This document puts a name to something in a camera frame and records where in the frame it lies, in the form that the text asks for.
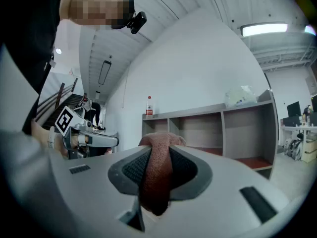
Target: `red shelf bottom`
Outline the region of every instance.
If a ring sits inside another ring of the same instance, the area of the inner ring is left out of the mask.
[[[240,161],[241,163],[247,165],[249,168],[252,169],[264,169],[272,167],[272,164],[262,157],[242,158],[235,160]]]
[[[206,148],[206,147],[194,147],[194,146],[188,146],[188,147],[222,156],[222,148]]]

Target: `handrail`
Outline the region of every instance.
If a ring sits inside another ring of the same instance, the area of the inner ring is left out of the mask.
[[[38,112],[36,112],[36,119],[35,121],[38,121],[42,115],[49,110],[49,108],[51,108],[54,104],[55,104],[55,110],[58,108],[59,106],[59,101],[61,100],[62,97],[64,97],[66,94],[68,94],[69,92],[74,92],[76,83],[77,83],[78,78],[75,79],[74,83],[67,86],[66,88],[64,88],[64,83],[61,84],[60,89],[57,93],[51,95],[50,97],[48,97],[46,100],[42,101],[37,109],[42,106],[44,103],[46,103],[48,100],[50,100],[49,102],[47,102]]]
[[[68,90],[68,88],[73,87],[73,86],[74,86],[74,83],[71,84],[71,85],[69,85],[69,86],[67,86],[66,88],[64,88],[64,90]],[[48,101],[51,97],[54,97],[54,96],[57,95],[58,93],[59,93],[59,91],[56,92],[56,93],[54,93],[54,94],[52,94],[52,95],[49,96],[46,100],[44,100],[44,101],[42,101],[41,103],[39,103],[39,104],[38,104],[38,108],[39,108],[41,105],[43,105],[46,101]]]
[[[71,92],[71,89],[69,89],[67,92],[63,93],[63,95],[61,96],[61,98],[63,98],[63,97],[64,97],[66,94],[68,94],[69,92]],[[38,120],[42,117],[42,115],[44,115],[45,112],[46,112],[47,110],[49,110],[54,104],[55,104],[55,103],[50,104],[39,116],[36,117],[35,121],[38,121]]]

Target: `plastic bottle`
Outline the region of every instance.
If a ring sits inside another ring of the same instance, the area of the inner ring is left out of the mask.
[[[145,118],[146,119],[152,119],[153,118],[153,103],[151,96],[148,97],[147,101],[147,109],[145,112]]]

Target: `brown cloth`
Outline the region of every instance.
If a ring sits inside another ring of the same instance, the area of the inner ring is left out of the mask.
[[[145,135],[140,145],[152,145],[152,152],[140,186],[141,205],[155,215],[162,215],[168,206],[172,186],[172,162],[170,145],[186,146],[184,138],[169,132],[156,132]]]

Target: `black monitor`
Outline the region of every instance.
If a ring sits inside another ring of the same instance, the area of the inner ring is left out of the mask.
[[[313,111],[317,112],[317,95],[311,97],[312,105],[313,105]]]
[[[295,102],[291,105],[287,106],[288,117],[301,116],[301,108],[299,106],[299,102]]]

